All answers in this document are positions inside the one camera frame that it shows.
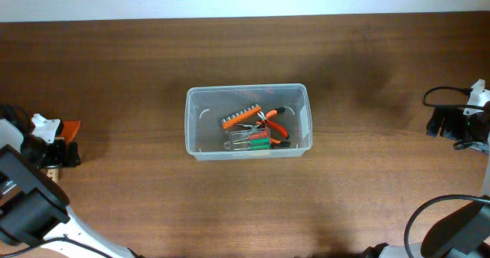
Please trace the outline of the orange black long-nose pliers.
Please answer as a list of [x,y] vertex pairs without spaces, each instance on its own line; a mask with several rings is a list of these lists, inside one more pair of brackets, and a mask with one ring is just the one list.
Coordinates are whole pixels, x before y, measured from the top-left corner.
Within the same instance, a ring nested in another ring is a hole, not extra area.
[[[278,114],[281,114],[281,113],[284,113],[285,112],[285,108],[284,107],[277,107],[275,109],[272,109],[270,110],[268,113],[264,113],[266,114],[266,116],[271,120],[274,116],[277,116]],[[248,128],[248,129],[262,129],[262,128],[268,128],[269,131],[270,131],[270,137],[272,139],[272,144],[271,144],[271,148],[289,148],[291,146],[291,142],[288,141],[288,139],[285,139],[284,137],[284,140],[279,140],[279,139],[274,139],[273,138],[273,135],[271,133],[271,129],[272,130],[275,130],[273,129],[272,127],[266,125],[266,124],[263,124],[261,122],[261,119],[259,119],[255,125],[248,125],[248,124],[240,124],[240,126],[244,127],[244,128]]]

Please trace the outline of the small orange cutting pliers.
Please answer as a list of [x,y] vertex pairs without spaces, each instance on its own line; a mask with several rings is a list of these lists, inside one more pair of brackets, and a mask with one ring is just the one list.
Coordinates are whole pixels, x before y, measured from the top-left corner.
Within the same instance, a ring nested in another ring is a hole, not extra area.
[[286,128],[284,128],[283,126],[281,126],[279,123],[276,123],[276,122],[273,122],[271,121],[267,116],[266,114],[264,114],[262,111],[259,111],[257,113],[258,117],[260,117],[261,119],[261,122],[263,124],[266,124],[270,127],[272,127],[273,129],[275,129],[277,132],[279,132],[281,134],[282,137],[284,137],[285,139],[289,139],[289,133],[287,132]]

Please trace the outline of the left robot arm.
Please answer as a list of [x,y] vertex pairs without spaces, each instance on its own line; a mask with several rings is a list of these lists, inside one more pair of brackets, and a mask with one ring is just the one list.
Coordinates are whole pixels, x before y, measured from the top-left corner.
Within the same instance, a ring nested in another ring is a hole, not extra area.
[[80,165],[79,129],[78,120],[1,106],[1,240],[25,244],[25,253],[45,248],[66,257],[135,257],[85,224],[57,183],[59,169]]

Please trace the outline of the orange screwdriver bit holder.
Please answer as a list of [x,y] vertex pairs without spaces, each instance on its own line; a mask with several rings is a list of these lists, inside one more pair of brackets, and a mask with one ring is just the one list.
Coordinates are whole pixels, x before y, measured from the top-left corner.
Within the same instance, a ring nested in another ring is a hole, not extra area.
[[228,129],[231,126],[239,124],[243,122],[245,119],[250,118],[251,116],[256,115],[258,112],[262,111],[262,107],[258,104],[247,107],[246,109],[242,109],[241,111],[229,115],[221,120],[221,126],[223,129]]

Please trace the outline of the orange scraper wooden handle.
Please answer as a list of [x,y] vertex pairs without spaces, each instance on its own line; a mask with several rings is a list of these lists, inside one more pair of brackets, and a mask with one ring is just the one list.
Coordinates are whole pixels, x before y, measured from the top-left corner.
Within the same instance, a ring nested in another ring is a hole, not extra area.
[[[78,131],[80,130],[81,121],[80,120],[71,120],[66,121],[64,123],[64,128],[59,136],[56,139],[65,139],[67,142],[72,142]],[[58,168],[48,169],[46,172],[46,176],[48,176],[52,181],[58,183],[60,170]]]

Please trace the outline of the clear case coloured screwdrivers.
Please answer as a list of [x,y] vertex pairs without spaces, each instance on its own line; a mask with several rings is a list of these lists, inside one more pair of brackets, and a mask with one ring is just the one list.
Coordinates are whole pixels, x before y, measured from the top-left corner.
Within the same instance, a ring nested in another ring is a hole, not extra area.
[[271,148],[272,139],[268,128],[247,129],[231,132],[224,143],[227,151],[259,151]]

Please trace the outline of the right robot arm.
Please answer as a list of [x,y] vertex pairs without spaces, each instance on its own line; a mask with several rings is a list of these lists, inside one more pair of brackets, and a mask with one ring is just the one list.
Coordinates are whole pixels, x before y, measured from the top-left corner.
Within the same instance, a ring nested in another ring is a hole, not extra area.
[[[455,141],[454,149],[481,149],[489,153],[489,104],[472,108],[436,108],[426,126],[429,136],[440,135]],[[420,243],[409,243],[411,227],[429,206],[443,201],[468,204],[437,221]],[[488,257],[489,170],[485,171],[482,195],[448,194],[433,198],[410,216],[403,234],[403,245],[380,243],[368,247],[361,258],[389,257]]]

